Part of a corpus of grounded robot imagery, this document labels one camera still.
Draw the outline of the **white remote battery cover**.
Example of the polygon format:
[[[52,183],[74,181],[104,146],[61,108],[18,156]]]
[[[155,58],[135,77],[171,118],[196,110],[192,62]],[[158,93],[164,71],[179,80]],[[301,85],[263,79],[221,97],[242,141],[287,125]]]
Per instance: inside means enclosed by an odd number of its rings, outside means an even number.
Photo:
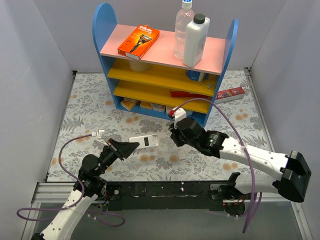
[[[178,149],[177,150],[177,155],[178,155],[178,159],[180,161],[185,160],[186,159],[186,153],[183,149]]]

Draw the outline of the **white remote control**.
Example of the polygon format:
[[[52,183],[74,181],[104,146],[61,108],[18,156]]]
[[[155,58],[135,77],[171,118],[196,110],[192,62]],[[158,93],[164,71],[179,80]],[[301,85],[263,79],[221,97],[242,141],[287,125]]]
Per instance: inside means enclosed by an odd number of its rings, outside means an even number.
[[[137,150],[145,148],[155,148],[160,145],[158,134],[142,135],[130,137],[128,139],[130,143],[139,143]]]

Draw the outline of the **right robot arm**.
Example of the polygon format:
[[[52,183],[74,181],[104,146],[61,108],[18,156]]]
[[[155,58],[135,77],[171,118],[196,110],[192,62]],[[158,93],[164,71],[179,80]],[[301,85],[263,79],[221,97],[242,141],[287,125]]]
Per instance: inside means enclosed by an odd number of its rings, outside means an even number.
[[[240,173],[231,176],[225,186],[230,198],[260,192],[277,193],[296,203],[305,200],[312,172],[302,153],[284,154],[242,146],[225,133],[205,130],[192,117],[175,119],[169,130],[177,147],[188,145],[205,156],[238,162],[264,173],[263,176],[246,177]]]

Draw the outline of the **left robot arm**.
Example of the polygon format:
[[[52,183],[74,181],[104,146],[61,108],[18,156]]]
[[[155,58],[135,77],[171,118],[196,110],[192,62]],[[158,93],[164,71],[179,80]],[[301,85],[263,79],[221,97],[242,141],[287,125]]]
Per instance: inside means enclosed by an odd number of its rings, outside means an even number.
[[[119,142],[109,139],[99,156],[86,155],[79,169],[78,175],[68,173],[76,179],[63,207],[50,224],[40,233],[32,236],[33,240],[69,240],[95,200],[108,197],[107,182],[101,175],[117,160],[127,159],[138,147],[138,142]]]

